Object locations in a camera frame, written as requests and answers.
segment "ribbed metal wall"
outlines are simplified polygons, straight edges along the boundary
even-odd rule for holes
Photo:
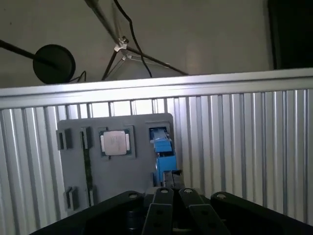
[[[0,234],[66,217],[59,120],[164,112],[174,117],[186,186],[234,193],[313,225],[313,90],[299,90],[2,110]]]

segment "blue connector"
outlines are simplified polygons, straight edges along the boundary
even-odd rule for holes
[[[163,182],[163,172],[177,170],[176,155],[166,128],[150,129],[150,140],[154,144],[156,158],[156,183]]]

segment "metal stand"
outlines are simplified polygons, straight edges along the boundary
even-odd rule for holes
[[[122,40],[121,40],[118,36],[115,35],[115,32],[114,32],[113,28],[110,26],[109,22],[107,21],[104,13],[102,12],[102,10],[101,10],[101,8],[100,8],[100,6],[98,4],[98,0],[85,0],[85,2],[92,9],[92,11],[95,13],[97,18],[101,22],[101,24],[104,26],[104,28],[107,30],[107,32],[109,33],[109,35],[111,36],[113,41],[116,43],[116,46],[114,47],[114,52],[113,52],[113,54],[111,56],[111,59],[110,59],[109,64],[108,64],[108,66],[107,66],[107,68],[105,70],[105,73],[104,73],[104,75],[103,75],[103,77],[101,79],[102,81],[105,80],[108,77],[108,75],[111,73],[112,70],[110,70],[110,69],[112,67],[112,64],[113,64],[115,58],[116,58],[116,55],[118,54],[118,52],[120,50],[129,51],[129,52],[132,52],[132,53],[137,54],[137,55],[142,55],[144,58],[149,59],[149,60],[151,60],[151,61],[153,61],[153,62],[155,62],[155,63],[157,63],[159,65],[162,65],[162,66],[164,66],[166,68],[169,68],[169,69],[172,69],[174,71],[177,71],[177,72],[179,72],[182,75],[188,75],[188,73],[186,73],[184,71],[181,71],[181,70],[179,70],[179,69],[177,69],[177,68],[175,68],[175,67],[173,67],[173,66],[171,66],[169,64],[166,64],[166,63],[164,63],[164,62],[162,62],[160,60],[157,60],[157,59],[155,59],[155,58],[153,58],[153,57],[151,57],[151,56],[149,56],[147,54],[144,54],[144,53],[141,54],[138,50],[129,47],[127,45],[128,40],[125,37],[123,37]],[[130,58],[130,56],[126,55],[126,53],[123,53],[123,54],[124,54],[124,57],[122,58],[122,62],[124,62],[126,59]]]
[[[115,58],[116,58],[116,56],[117,56],[119,51],[121,51],[121,50],[129,51],[129,52],[132,52],[132,53],[137,54],[137,55],[140,56],[140,52],[138,50],[134,49],[134,48],[129,47],[127,45],[127,43],[128,43],[128,40],[125,37],[123,37],[123,41],[121,41],[121,45],[115,45],[113,54],[111,56],[111,59],[110,59],[108,65],[107,65],[107,68],[106,68],[103,76],[102,76],[102,79],[101,79],[102,81],[105,80],[111,74],[111,72],[115,68],[120,68],[122,66],[122,64],[125,62],[125,60],[127,60],[127,59],[136,60],[136,59],[133,58],[134,57],[133,55],[128,55],[127,53],[123,53],[124,54],[123,58],[119,62],[117,62],[116,65],[111,69],[111,67],[113,65],[113,62],[114,62],[114,60],[115,60]],[[188,75],[186,72],[181,71],[179,69],[176,69],[175,67],[173,67],[173,66],[171,66],[169,64],[166,64],[166,63],[164,63],[164,62],[162,62],[160,60],[157,60],[157,59],[155,59],[155,58],[153,58],[153,57],[151,57],[149,55],[143,54],[143,57],[146,58],[146,59],[149,59],[149,60],[151,60],[151,61],[153,61],[155,63],[157,63],[158,65],[161,65],[163,67],[172,69],[174,71],[177,71],[177,72],[179,72],[182,75]]]

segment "black rod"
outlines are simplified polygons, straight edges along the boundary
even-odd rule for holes
[[[24,56],[26,58],[29,58],[29,59],[38,61],[40,63],[43,63],[45,65],[52,66],[55,69],[57,68],[57,66],[54,63],[52,63],[51,61],[46,60],[46,59],[44,59],[44,58],[42,58],[42,57],[40,57],[38,55],[35,55],[33,53],[30,53],[30,52],[28,52],[26,50],[23,50],[23,49],[21,49],[21,48],[19,48],[17,46],[9,44],[9,43],[7,43],[7,42],[5,42],[3,40],[0,40],[0,47],[5,49],[5,50],[8,50],[10,52],[13,52],[13,53],[16,53],[18,55]]]
[[[112,66],[112,64],[114,62],[114,59],[116,58],[116,55],[117,55],[117,52],[114,50],[114,52],[113,52],[113,54],[111,56],[111,59],[109,61],[109,64],[108,64],[108,66],[106,68],[106,71],[104,72],[104,75],[103,75],[103,77],[101,79],[102,81],[107,78],[107,76],[109,74],[109,71],[110,71],[110,68],[111,68],[111,66]]]
[[[131,47],[129,47],[129,46],[127,46],[127,49],[126,49],[126,50],[129,50],[130,52],[133,52],[133,53],[135,53],[135,54],[137,54],[137,55],[141,55],[141,53],[140,53],[139,51],[137,51],[136,49],[131,48]],[[162,62],[162,61],[160,61],[160,60],[157,60],[157,59],[155,59],[155,58],[153,58],[153,57],[151,57],[151,56],[149,56],[149,55],[147,55],[147,54],[144,54],[144,53],[143,53],[142,55],[143,55],[143,57],[145,57],[145,58],[147,58],[147,59],[149,59],[149,60],[151,60],[151,61],[153,61],[153,62],[156,62],[156,63],[158,63],[158,64],[160,64],[160,65],[163,65],[164,67],[167,67],[167,68],[169,68],[169,69],[172,69],[172,70],[174,70],[174,71],[177,71],[177,72],[181,73],[182,75],[188,75],[186,72],[181,71],[181,70],[179,70],[179,69],[176,69],[175,67],[170,66],[170,65],[168,65],[168,64],[166,64],[166,63],[164,63],[164,62]]]
[[[115,35],[113,28],[109,24],[107,18],[105,17],[104,13],[102,12],[99,3],[97,0],[85,0],[87,5],[92,9],[94,14],[97,16],[98,20],[101,22],[103,27],[107,30],[113,41],[120,45],[120,41],[118,39],[118,36]]]

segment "black cable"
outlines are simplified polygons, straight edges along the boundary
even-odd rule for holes
[[[84,76],[84,81],[86,82],[86,81],[87,81],[87,73],[86,73],[86,71],[83,71],[83,72],[80,74],[80,76],[71,79],[69,82],[72,82],[72,81],[75,81],[75,80],[77,80],[77,82],[79,82],[79,81],[82,79],[83,76]]]
[[[129,27],[131,28],[131,34],[132,34],[132,38],[135,42],[135,45],[137,47],[137,49],[139,50],[140,52],[140,58],[141,58],[141,61],[143,63],[143,65],[145,66],[145,68],[147,69],[148,73],[149,73],[149,76],[152,77],[152,73],[150,71],[150,69],[148,68],[145,60],[143,59],[143,53],[142,53],[142,50],[137,42],[137,39],[136,39],[136,36],[135,36],[135,32],[134,32],[134,27],[133,27],[133,21],[132,19],[126,14],[126,12],[123,10],[123,8],[121,7],[121,5],[119,4],[119,2],[117,0],[114,0],[114,3],[116,4],[118,10],[122,13],[122,15],[125,17],[125,19],[129,22]]]

